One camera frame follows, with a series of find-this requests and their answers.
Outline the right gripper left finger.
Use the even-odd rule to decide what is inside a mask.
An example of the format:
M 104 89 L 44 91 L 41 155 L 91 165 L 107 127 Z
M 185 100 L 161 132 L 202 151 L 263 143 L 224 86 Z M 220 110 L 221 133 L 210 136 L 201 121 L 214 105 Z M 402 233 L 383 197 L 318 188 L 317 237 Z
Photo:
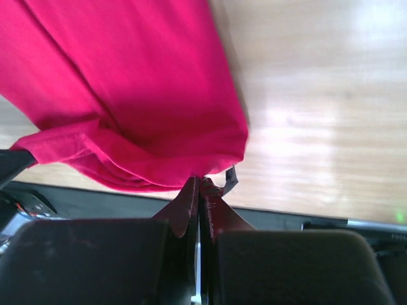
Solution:
M 1 303 L 190 304 L 199 184 L 149 219 L 23 225 L 1 257 Z

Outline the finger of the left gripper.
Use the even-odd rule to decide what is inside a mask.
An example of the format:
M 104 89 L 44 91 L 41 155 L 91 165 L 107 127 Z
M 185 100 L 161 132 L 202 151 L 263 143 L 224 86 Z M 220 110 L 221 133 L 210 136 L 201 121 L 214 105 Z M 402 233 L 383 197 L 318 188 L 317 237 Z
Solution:
M 35 157 L 27 150 L 1 149 L 0 188 L 2 189 L 17 175 L 36 164 Z

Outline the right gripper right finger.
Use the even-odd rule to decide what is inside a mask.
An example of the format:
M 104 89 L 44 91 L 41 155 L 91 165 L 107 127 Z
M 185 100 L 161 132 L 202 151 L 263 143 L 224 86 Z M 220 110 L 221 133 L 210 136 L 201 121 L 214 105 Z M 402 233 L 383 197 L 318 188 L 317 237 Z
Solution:
M 367 241 L 341 229 L 255 229 L 200 183 L 203 304 L 394 304 Z

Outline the magenta t-shirt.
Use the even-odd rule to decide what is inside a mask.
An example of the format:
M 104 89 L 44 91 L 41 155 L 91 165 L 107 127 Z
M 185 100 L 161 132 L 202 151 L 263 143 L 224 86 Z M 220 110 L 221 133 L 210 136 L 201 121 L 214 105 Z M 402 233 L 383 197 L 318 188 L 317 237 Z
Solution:
M 248 127 L 207 1 L 2 1 L 18 139 L 120 191 L 180 189 L 244 158 Z

